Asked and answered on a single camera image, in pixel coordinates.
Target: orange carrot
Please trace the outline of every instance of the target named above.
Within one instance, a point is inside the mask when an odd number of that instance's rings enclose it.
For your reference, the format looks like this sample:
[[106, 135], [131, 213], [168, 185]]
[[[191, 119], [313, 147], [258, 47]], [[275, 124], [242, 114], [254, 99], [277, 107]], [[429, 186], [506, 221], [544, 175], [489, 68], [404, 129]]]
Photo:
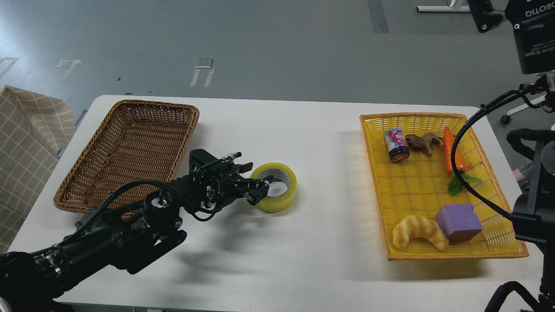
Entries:
[[[453, 141], [455, 141], [455, 136], [449, 127], [445, 127], [445, 130], [443, 130], [443, 148], [445, 150], [445, 165], [449, 175], [453, 173], [453, 166], [451, 166], [451, 149], [453, 148]], [[455, 151], [455, 164], [457, 165], [458, 171], [466, 171], [465, 159], [462, 157], [458, 148]]]

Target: packing tape roll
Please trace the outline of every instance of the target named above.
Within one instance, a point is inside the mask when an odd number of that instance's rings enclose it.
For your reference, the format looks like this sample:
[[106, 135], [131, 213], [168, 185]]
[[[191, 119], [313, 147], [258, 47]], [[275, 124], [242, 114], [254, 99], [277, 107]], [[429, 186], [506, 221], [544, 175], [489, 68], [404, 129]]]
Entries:
[[253, 171], [251, 178], [260, 179], [268, 175], [274, 176], [274, 181], [283, 182], [287, 190], [279, 196], [266, 196], [256, 207], [267, 213], [276, 213], [287, 209], [295, 200], [297, 177], [291, 168], [281, 163], [263, 164]]

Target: soda can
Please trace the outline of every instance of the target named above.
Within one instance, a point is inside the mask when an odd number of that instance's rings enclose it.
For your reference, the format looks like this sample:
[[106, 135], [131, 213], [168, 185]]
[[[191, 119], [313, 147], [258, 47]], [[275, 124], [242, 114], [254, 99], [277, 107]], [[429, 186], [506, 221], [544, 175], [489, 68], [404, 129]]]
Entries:
[[392, 162], [400, 163], [408, 158], [410, 152], [401, 128], [394, 127], [386, 130], [384, 138]]

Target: checkered fabric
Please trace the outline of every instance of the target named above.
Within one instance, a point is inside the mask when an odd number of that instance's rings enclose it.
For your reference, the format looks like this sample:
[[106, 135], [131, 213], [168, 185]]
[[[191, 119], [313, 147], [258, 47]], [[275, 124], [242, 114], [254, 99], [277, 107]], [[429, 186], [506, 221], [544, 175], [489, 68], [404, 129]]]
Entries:
[[65, 102], [0, 85], [0, 254], [7, 251], [67, 147], [75, 122]]

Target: purple foam block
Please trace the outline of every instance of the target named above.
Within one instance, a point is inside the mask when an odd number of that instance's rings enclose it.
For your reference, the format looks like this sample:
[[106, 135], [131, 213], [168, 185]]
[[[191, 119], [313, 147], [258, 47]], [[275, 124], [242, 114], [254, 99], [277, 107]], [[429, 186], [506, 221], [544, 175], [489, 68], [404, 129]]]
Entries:
[[473, 204], [445, 205], [436, 214], [436, 221], [450, 241], [471, 240], [482, 230]]

